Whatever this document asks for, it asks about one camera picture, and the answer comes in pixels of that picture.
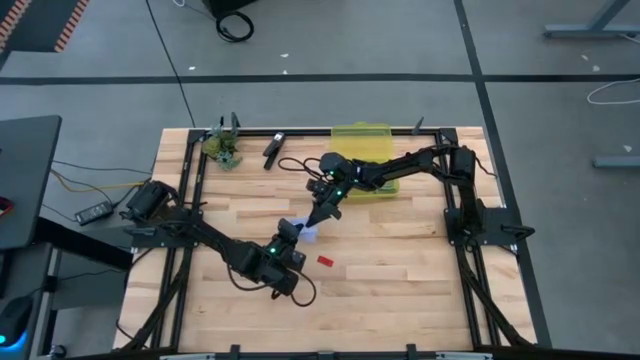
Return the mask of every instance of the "floor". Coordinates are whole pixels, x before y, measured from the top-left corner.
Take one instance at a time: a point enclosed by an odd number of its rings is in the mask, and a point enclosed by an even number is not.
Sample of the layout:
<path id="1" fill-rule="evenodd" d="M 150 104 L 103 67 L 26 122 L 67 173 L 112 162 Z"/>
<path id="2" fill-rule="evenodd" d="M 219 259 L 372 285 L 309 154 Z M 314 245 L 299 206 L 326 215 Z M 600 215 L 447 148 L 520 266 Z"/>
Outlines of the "floor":
<path id="1" fill-rule="evenodd" d="M 215 81 L 210 83 L 186 80 L 197 126 L 210 126 L 231 111 L 243 126 L 413 125 L 421 116 L 424 125 L 485 125 L 472 82 L 266 82 L 251 77 L 285 72 L 470 75 L 454 1 L 263 0 L 245 8 L 256 25 L 254 38 L 234 45 L 221 41 L 204 15 L 170 0 L 150 2 L 181 76 L 247 76 L 235 83 L 224 77 L 210 78 Z M 187 2 L 203 8 L 198 0 Z M 625 39 L 541 36 L 548 23 L 586 22 L 605 1 L 462 3 L 484 74 L 600 76 L 596 82 L 491 82 L 487 91 L 523 221 L 536 228 L 529 243 L 554 347 L 640 353 L 635 336 L 640 226 L 633 225 L 640 176 L 633 170 L 595 170 L 590 164 L 594 155 L 637 155 L 640 104 L 593 106 L 585 99 L 607 81 L 606 74 L 640 74 L 640 45 Z M 640 1 L 615 22 L 640 24 Z M 0 78 L 46 78 L 51 85 L 0 86 L 0 117 L 59 114 L 63 124 L 56 159 L 149 170 L 161 130 L 191 126 L 176 84 L 117 85 L 108 79 L 94 85 L 55 84 L 56 78 L 127 76 L 173 76 L 145 2 L 92 0 L 64 53 L 12 53 L 7 59 Z M 640 85 L 629 85 L 602 97 L 639 94 Z M 144 178 L 55 168 L 91 184 Z M 114 199 L 123 194 L 109 193 Z M 95 193 L 68 193 L 50 179 L 44 202 L 71 215 L 101 200 Z M 49 210 L 42 215 L 77 228 Z M 119 225 L 114 217 L 82 230 L 126 245 L 127 239 L 113 229 Z M 67 256 L 61 272 L 76 274 L 95 266 Z M 54 340 L 68 345 L 71 355 L 110 349 L 124 276 L 100 277 L 73 280 L 56 295 L 57 308 L 65 310 Z M 93 306 L 78 308 L 85 298 Z"/>

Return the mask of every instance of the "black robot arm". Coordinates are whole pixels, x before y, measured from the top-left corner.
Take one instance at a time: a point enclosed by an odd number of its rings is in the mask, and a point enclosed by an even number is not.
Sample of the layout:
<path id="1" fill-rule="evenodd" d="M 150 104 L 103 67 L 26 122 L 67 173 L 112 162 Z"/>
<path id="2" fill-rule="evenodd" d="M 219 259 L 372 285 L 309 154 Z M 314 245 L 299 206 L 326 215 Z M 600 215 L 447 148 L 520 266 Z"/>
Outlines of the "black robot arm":
<path id="1" fill-rule="evenodd" d="M 449 172 L 434 162 L 441 155 L 449 155 Z M 347 160 L 338 153 L 320 158 L 319 168 L 324 179 L 310 179 L 307 189 L 313 194 L 313 209 L 306 226 L 329 219 L 340 219 L 338 204 L 353 188 L 374 191 L 387 181 L 417 173 L 429 173 L 438 180 L 457 186 L 461 197 L 461 227 L 474 233 L 482 231 L 484 205 L 477 199 L 474 188 L 476 154 L 467 147 L 436 145 L 407 153 L 384 163 Z"/>
<path id="2" fill-rule="evenodd" d="M 175 189 L 152 181 L 131 198 L 127 203 L 129 210 L 121 215 L 138 226 L 160 229 L 171 237 L 184 240 L 185 244 L 198 242 L 210 247 L 220 253 L 230 271 L 254 283 L 263 283 L 262 287 L 271 287 L 274 294 L 288 296 L 293 293 L 298 284 L 297 273 L 302 271 L 306 260 L 304 254 L 295 250 L 302 225 L 296 227 L 280 219 L 278 232 L 271 242 L 261 246 L 226 236 L 202 220 L 201 214 L 193 213 L 183 204 L 169 206 L 169 202 L 176 199 Z"/>

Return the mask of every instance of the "yellow cable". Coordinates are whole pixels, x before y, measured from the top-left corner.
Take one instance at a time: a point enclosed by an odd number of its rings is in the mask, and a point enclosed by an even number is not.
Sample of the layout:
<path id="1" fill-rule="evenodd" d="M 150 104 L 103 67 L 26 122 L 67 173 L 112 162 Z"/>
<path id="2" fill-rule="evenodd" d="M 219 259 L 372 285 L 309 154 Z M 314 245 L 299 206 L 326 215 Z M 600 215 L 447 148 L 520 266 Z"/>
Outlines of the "yellow cable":
<path id="1" fill-rule="evenodd" d="M 105 186 L 96 186 L 95 189 L 93 188 L 88 188 L 88 189 L 75 189 L 72 187 L 69 187 L 69 185 L 67 185 L 67 183 L 64 181 L 64 179 L 62 179 L 62 177 L 60 177 L 60 174 L 55 171 L 55 170 L 51 170 L 51 174 L 53 174 L 53 176 L 56 177 L 56 179 L 58 179 L 58 181 L 60 182 L 60 184 L 67 190 L 67 191 L 71 191 L 71 192 L 91 192 L 91 191 L 97 191 L 96 189 L 100 189 L 100 190 L 109 190 L 109 189 L 119 189 L 119 188 L 130 188 L 130 187 L 134 187 L 134 186 L 142 186 L 144 185 L 143 182 L 136 182 L 136 183 L 127 183 L 127 184 L 116 184 L 116 185 L 105 185 Z"/>

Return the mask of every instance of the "yellow translucent container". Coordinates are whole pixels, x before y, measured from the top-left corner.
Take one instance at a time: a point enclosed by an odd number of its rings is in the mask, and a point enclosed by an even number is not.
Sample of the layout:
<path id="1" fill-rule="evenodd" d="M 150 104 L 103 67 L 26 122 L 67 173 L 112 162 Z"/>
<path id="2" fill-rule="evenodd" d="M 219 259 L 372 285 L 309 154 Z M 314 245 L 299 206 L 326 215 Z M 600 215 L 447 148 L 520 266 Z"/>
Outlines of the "yellow translucent container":
<path id="1" fill-rule="evenodd" d="M 331 129 L 329 150 L 337 152 L 347 159 L 360 159 L 383 163 L 394 157 L 391 127 L 386 124 L 368 124 L 357 122 L 353 125 L 340 125 Z M 351 199 L 390 198 L 398 194 L 398 180 L 389 181 L 376 191 L 366 192 L 353 189 Z"/>

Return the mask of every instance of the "wooden board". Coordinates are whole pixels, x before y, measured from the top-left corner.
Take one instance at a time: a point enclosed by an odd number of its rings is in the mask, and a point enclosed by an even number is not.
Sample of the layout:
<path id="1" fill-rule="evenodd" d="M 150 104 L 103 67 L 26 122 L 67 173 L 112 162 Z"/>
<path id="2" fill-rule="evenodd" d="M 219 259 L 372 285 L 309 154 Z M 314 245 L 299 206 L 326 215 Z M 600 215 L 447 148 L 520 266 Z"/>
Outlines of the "wooden board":
<path id="1" fill-rule="evenodd" d="M 187 131 L 164 131 L 155 180 L 177 188 Z M 458 128 L 458 136 L 492 171 L 482 129 Z M 207 202 L 205 220 L 230 237 L 266 244 L 280 218 L 306 217 L 311 210 L 306 173 L 285 172 L 277 166 L 270 172 L 263 170 L 262 151 L 269 141 L 241 138 L 238 149 L 244 160 L 231 172 L 214 162 L 207 164 L 202 198 Z M 431 141 L 423 136 L 396 137 L 397 156 Z M 289 137 L 280 157 L 320 157 L 328 144 L 328 137 Z M 195 171 L 192 166 L 189 191 Z M 501 205 L 495 179 L 480 169 L 476 187 L 487 206 Z M 180 351 L 226 352 L 231 344 L 240 344 L 247 352 L 403 351 L 407 343 L 415 343 L 422 351 L 471 349 L 460 276 L 446 239 L 445 207 L 442 184 L 427 174 L 401 179 L 400 192 L 393 199 L 342 203 L 340 221 L 322 222 L 315 244 L 298 245 L 308 257 L 304 272 L 318 289 L 316 302 L 307 308 L 295 306 L 288 297 L 273 301 L 267 289 L 237 290 L 220 256 L 206 247 L 197 248 Z M 499 248 L 483 249 L 494 300 L 521 334 L 535 341 L 514 256 Z M 317 263 L 319 255 L 334 260 L 334 266 Z M 120 317 L 125 331 L 135 333 L 155 306 L 164 257 L 164 250 L 154 250 L 132 270 Z M 301 280 L 295 295 L 306 302 L 311 287 Z M 488 342 L 485 316 L 476 303 L 483 340 Z M 170 310 L 165 321 L 164 343 L 172 314 Z M 126 340 L 118 334 L 115 346 Z"/>

